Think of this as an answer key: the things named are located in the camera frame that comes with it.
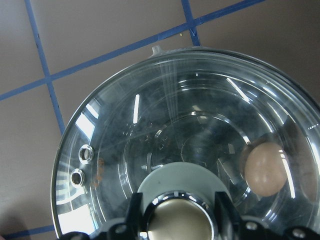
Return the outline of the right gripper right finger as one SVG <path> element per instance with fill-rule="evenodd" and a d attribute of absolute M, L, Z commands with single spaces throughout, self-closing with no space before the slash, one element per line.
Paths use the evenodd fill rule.
<path fill-rule="evenodd" d="M 214 216 L 219 235 L 238 235 L 241 217 L 224 191 L 214 195 Z"/>

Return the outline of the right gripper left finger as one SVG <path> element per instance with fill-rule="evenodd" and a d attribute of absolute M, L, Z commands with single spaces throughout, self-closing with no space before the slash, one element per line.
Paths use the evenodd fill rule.
<path fill-rule="evenodd" d="M 147 231 L 147 222 L 144 215 L 143 193 L 136 192 L 131 196 L 125 217 L 126 235 L 140 235 L 141 232 Z"/>

